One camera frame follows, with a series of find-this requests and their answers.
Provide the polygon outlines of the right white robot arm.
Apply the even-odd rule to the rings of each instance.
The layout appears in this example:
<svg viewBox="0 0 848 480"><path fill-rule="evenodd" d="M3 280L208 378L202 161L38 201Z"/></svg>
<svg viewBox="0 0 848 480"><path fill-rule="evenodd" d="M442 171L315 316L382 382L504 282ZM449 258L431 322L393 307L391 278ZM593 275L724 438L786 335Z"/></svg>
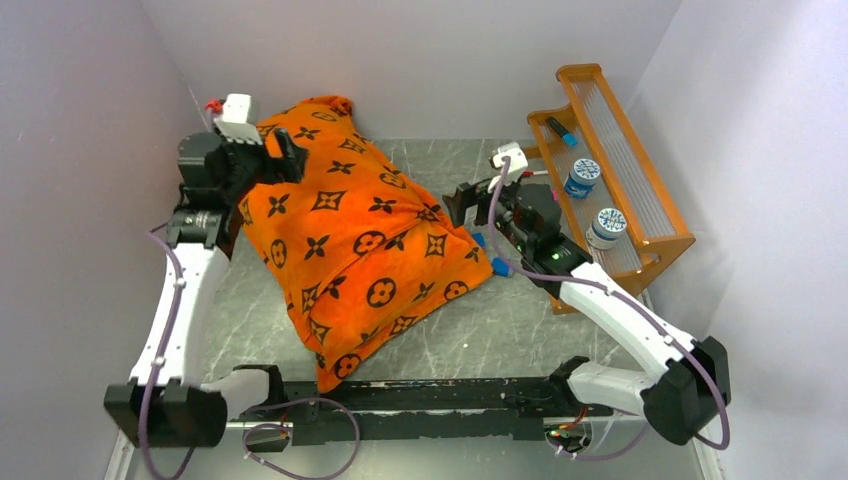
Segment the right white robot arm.
<svg viewBox="0 0 848 480"><path fill-rule="evenodd" d="M730 443L731 382L726 347L697 339L661 319L561 230L549 187L462 183L443 198L456 226L475 208L475 223L500 233L521 256L514 271L586 315L635 359L639 371L586 358L565 364L549 392L553 408L572 415L597 404L643 418L665 440L692 439L724 450Z"/></svg>

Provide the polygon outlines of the orange patterned pillowcase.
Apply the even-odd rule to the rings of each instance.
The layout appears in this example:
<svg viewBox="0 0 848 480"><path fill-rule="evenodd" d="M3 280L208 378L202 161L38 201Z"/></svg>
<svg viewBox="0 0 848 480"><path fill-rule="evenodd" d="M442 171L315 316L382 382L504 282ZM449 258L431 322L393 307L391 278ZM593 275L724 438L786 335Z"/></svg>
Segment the orange patterned pillowcase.
<svg viewBox="0 0 848 480"><path fill-rule="evenodd" d="M307 151L303 179L259 184L239 209L326 393L492 268L439 201L358 132L347 98L309 98L260 121L276 157L281 129Z"/></svg>

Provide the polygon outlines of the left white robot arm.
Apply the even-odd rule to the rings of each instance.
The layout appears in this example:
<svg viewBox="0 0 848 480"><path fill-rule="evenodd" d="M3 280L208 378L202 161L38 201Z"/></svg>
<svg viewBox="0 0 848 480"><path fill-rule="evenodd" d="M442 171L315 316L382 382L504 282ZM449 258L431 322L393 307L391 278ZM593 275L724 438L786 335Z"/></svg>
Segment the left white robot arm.
<svg viewBox="0 0 848 480"><path fill-rule="evenodd" d="M245 413L272 420L284 411L287 396L277 366L238 366L205 384L198 346L238 233L248 222L238 201L258 184L300 182L307 157L281 128L256 144L210 131L180 142L180 198L156 240L166 256L159 304L128 380L109 385L103 400L135 447L211 448L229 421Z"/></svg>

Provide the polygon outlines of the orange wooden rack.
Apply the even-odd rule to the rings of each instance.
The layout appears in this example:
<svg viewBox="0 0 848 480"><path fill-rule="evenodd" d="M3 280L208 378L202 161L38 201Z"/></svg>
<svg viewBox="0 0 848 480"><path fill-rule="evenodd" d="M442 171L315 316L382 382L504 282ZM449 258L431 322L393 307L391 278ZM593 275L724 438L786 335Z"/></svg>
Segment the orange wooden rack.
<svg viewBox="0 0 848 480"><path fill-rule="evenodd" d="M527 116L563 229L623 288L643 293L695 241L598 64L565 65L564 106Z"/></svg>

